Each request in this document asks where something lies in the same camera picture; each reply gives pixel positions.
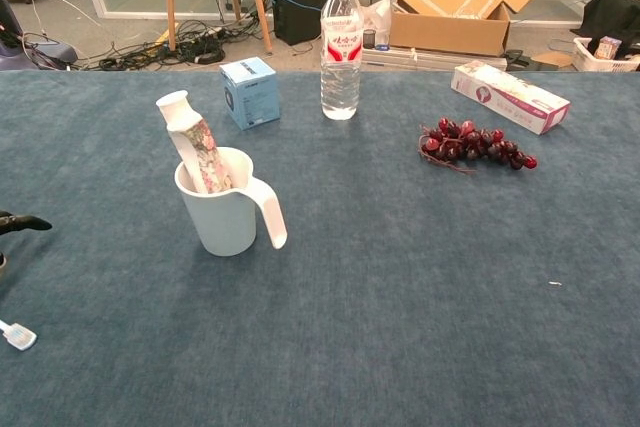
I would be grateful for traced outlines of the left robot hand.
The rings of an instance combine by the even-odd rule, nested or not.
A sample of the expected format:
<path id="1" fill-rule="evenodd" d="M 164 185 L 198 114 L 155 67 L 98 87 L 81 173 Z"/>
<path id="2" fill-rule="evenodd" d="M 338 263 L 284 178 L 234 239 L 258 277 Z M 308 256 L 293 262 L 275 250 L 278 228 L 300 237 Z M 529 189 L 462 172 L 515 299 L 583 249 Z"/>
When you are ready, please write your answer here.
<path id="1" fill-rule="evenodd" d="M 48 231 L 53 225 L 33 215 L 14 215 L 8 211 L 1 212 L 1 235 L 24 230 Z"/>

